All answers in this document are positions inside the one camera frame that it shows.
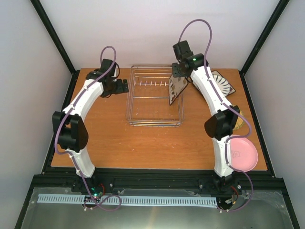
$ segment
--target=black frame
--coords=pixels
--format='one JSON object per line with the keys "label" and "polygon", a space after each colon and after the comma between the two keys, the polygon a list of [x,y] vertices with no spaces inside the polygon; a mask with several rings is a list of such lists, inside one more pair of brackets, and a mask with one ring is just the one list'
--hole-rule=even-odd
{"label": "black frame", "polygon": [[[31,0],[35,10],[37,11],[41,21],[51,36],[54,44],[60,52],[64,62],[66,63],[69,71],[71,72],[71,81],[67,90],[62,109],[69,105],[72,94],[79,76],[80,71],[75,70],[68,54],[66,53],[54,27],[51,24],[42,4],[39,0]],[[249,57],[247,58],[243,68],[241,69],[240,77],[244,87],[247,101],[249,103],[250,111],[254,120],[254,125],[258,134],[258,138],[262,147],[263,155],[267,165],[267,171],[250,171],[248,174],[251,177],[255,190],[279,190],[282,192],[286,206],[289,211],[294,228],[300,228],[292,207],[284,180],[276,178],[269,154],[264,142],[262,131],[258,123],[258,119],[254,110],[254,106],[249,94],[249,90],[245,81],[245,74],[250,65],[254,61],[256,55],[270,34],[272,28],[279,19],[281,13],[287,6],[289,0],[280,0],[271,15],[268,23],[266,24],[262,34],[252,49]],[[75,174],[75,168],[60,168],[51,167],[54,150],[54,137],[52,138],[47,157],[42,169],[41,174],[34,175],[30,189],[24,201],[23,208],[20,212],[15,229],[22,226],[23,218],[25,216],[32,191],[35,187],[71,187],[73,190],[82,190],[82,185],[79,176]],[[221,198],[227,197],[228,193],[217,193],[210,186],[211,177],[214,172],[211,170],[162,170],[162,169],[96,169],[96,176],[102,180],[106,192],[115,193],[124,188],[158,188],[158,189],[183,189],[189,190],[200,194],[209,194],[213,197]],[[235,184],[240,184],[243,189],[250,189],[250,184],[243,174],[235,174]]]}

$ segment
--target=wall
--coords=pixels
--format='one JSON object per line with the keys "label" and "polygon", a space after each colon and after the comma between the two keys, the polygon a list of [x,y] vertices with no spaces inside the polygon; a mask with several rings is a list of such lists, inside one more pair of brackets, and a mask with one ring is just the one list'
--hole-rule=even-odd
{"label": "wall", "polygon": [[290,1],[246,74],[277,177],[305,228],[305,2]]}
{"label": "wall", "polygon": [[0,225],[11,229],[71,75],[29,0],[0,1],[0,21]]}
{"label": "wall", "polygon": [[[99,66],[101,49],[113,45],[121,67],[172,63],[172,46],[193,19],[211,23],[212,67],[243,66],[278,0],[41,0],[76,68]],[[204,52],[208,30],[197,22],[184,36]]]}

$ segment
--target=pink plate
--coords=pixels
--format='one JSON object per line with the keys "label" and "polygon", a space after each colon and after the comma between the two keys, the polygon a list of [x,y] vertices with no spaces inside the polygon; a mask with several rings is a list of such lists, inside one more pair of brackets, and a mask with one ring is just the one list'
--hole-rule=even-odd
{"label": "pink plate", "polygon": [[233,138],[230,142],[232,166],[244,172],[252,170],[258,161],[258,153],[253,143],[247,138]]}

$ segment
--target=metal wire rack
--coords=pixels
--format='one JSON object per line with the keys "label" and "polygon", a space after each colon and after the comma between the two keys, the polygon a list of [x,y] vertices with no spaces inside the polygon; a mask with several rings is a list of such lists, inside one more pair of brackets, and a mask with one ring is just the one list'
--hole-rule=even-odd
{"label": "metal wire rack", "polygon": [[130,125],[180,126],[184,120],[182,93],[169,105],[172,66],[138,64],[131,67],[126,119]]}

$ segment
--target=brown table surface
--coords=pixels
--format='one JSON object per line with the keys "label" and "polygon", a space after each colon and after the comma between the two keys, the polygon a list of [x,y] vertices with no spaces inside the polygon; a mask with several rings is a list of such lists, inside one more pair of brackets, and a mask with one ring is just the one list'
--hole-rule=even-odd
{"label": "brown table surface", "polygon": [[[93,69],[81,69],[73,98]],[[228,100],[244,113],[254,126],[237,69],[216,69],[236,92]],[[121,69],[120,78],[129,79],[130,69]],[[88,152],[93,164],[102,168],[213,169],[214,148],[204,123],[211,117],[203,96],[191,84],[183,92],[184,122],[180,127],[130,126],[125,118],[127,94],[98,98],[85,119],[89,133]],[[244,124],[234,130],[244,135]],[[257,170],[267,170],[255,128],[249,139],[258,150]],[[55,154],[53,167],[72,167],[67,155]]]}

